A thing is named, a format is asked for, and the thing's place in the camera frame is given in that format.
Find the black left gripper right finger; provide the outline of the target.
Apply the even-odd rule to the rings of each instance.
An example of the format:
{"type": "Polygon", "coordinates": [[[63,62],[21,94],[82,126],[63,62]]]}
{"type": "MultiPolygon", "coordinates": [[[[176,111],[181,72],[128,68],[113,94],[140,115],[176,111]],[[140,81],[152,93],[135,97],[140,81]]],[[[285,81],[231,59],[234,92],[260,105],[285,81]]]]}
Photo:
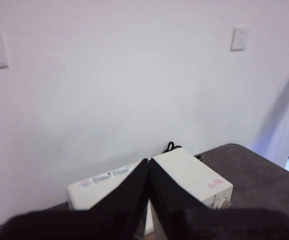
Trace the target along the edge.
{"type": "Polygon", "coordinates": [[[150,201],[169,240],[289,240],[289,216],[263,208],[213,210],[150,160],[150,201]]]}

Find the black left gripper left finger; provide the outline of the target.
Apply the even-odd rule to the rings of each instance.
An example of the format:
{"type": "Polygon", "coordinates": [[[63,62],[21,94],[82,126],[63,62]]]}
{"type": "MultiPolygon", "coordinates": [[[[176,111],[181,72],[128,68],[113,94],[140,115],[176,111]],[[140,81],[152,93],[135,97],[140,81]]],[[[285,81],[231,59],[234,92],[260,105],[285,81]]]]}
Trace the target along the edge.
{"type": "Polygon", "coordinates": [[[131,240],[148,205],[145,158],[88,210],[33,211],[12,217],[0,240],[131,240]]]}

